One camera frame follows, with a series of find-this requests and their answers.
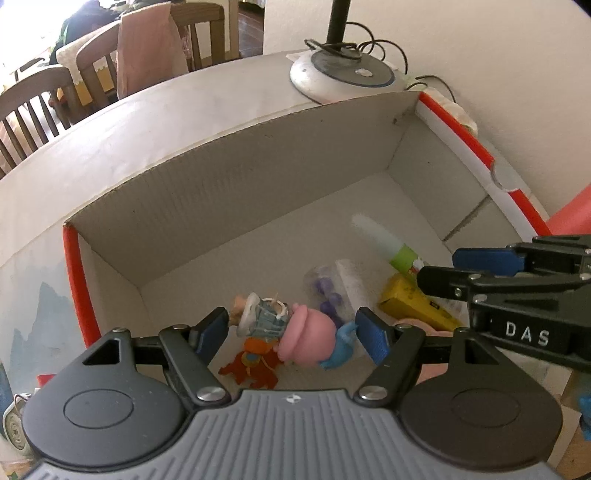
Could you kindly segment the pink pig figurine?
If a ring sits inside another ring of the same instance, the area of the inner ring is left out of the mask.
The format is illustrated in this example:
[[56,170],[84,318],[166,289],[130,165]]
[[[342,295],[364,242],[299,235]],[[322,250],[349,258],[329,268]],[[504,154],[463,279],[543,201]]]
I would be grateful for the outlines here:
[[229,314],[245,352],[262,358],[276,354],[281,362],[301,367],[339,368],[356,354],[356,323],[341,326],[322,311],[304,304],[252,292],[237,296]]

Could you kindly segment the white power strip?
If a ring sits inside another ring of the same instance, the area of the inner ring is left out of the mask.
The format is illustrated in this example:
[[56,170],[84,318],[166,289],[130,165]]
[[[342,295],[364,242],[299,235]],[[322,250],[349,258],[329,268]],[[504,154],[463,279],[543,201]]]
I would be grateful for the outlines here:
[[410,77],[405,83],[406,90],[420,90],[433,105],[454,118],[465,130],[477,137],[479,130],[475,120],[457,103],[451,86],[440,76],[424,74]]

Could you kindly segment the painted landscape table mat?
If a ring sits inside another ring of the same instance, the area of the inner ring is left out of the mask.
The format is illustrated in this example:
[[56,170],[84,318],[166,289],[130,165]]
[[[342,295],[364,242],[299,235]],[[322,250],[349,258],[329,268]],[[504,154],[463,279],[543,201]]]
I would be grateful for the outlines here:
[[30,392],[84,349],[57,226],[1,266],[1,368],[12,392]]

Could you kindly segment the white green marker tube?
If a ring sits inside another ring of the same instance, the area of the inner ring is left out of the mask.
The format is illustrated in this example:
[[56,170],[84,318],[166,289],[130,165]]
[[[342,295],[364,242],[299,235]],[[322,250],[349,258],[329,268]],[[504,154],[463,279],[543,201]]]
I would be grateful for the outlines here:
[[372,244],[386,258],[394,270],[415,281],[419,271],[425,266],[423,259],[404,241],[374,219],[356,214],[352,217],[353,227],[363,240]]

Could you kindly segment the clear bag purple beads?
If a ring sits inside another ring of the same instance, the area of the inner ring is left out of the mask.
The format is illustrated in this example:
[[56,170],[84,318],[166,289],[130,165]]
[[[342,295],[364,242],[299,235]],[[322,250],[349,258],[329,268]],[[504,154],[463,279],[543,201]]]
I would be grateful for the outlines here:
[[370,297],[349,259],[321,265],[304,275],[308,305],[332,319],[336,328],[356,319],[356,311],[370,307]]

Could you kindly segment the grey green tape dispenser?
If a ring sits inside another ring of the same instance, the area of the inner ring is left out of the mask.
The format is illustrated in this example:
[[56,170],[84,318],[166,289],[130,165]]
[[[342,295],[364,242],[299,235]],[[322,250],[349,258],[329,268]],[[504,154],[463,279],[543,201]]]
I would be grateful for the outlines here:
[[15,394],[2,417],[2,428],[8,443],[24,456],[32,455],[22,424],[24,407],[30,398],[30,393]]

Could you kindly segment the yellow small box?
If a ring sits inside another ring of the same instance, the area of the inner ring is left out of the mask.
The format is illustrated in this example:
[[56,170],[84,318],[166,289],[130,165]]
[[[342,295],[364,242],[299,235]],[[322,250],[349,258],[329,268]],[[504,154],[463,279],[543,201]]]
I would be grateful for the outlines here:
[[436,331],[454,331],[464,324],[425,295],[402,274],[394,274],[384,288],[378,307],[394,319],[416,319]]

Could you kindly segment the red orange small toy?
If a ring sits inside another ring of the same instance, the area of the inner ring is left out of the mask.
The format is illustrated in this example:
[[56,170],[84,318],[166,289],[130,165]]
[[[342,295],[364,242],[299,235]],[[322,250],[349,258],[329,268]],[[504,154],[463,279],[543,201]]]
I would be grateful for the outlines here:
[[279,382],[276,369],[283,365],[276,352],[277,341],[247,337],[235,358],[218,370],[221,376],[230,376],[238,385],[249,383],[250,389],[273,390]]

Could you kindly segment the wooden chair with cloth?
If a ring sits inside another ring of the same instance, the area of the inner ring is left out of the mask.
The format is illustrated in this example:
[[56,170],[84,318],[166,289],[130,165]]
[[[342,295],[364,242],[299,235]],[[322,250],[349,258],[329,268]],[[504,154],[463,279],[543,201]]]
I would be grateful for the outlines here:
[[87,41],[76,54],[76,66],[100,110],[110,104],[94,64],[103,59],[119,99],[164,81],[200,70],[197,25],[209,28],[208,64],[225,61],[224,8],[216,3],[157,3],[130,13]]

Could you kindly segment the pink cloth on chair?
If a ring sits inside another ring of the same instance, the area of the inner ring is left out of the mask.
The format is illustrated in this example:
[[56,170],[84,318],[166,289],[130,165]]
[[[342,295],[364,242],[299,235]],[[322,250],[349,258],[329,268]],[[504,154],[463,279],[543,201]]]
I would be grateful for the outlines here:
[[119,99],[188,73],[170,2],[124,14],[117,39]]

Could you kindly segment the red white cardboard box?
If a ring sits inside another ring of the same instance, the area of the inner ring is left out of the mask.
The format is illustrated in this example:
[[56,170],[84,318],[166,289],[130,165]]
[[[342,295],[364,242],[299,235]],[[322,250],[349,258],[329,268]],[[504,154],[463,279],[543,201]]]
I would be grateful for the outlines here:
[[462,247],[549,231],[513,168],[426,94],[283,113],[122,180],[66,221],[83,341],[194,324],[249,292],[304,302],[322,266],[375,306],[394,273],[377,226],[443,266]]

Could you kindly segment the grey desk lamp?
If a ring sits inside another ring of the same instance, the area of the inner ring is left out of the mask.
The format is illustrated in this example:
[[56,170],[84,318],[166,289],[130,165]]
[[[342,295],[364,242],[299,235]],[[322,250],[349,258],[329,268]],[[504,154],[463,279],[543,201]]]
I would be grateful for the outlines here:
[[291,85],[318,104],[405,89],[406,52],[349,20],[350,5],[349,1],[332,2],[327,38],[322,43],[305,40],[307,49],[290,67]]

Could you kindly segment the wooden dining chair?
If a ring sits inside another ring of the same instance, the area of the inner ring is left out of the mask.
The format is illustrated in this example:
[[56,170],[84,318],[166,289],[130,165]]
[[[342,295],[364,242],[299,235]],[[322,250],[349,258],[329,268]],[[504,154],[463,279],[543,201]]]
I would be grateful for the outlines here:
[[86,118],[69,70],[32,70],[1,93],[1,175]]

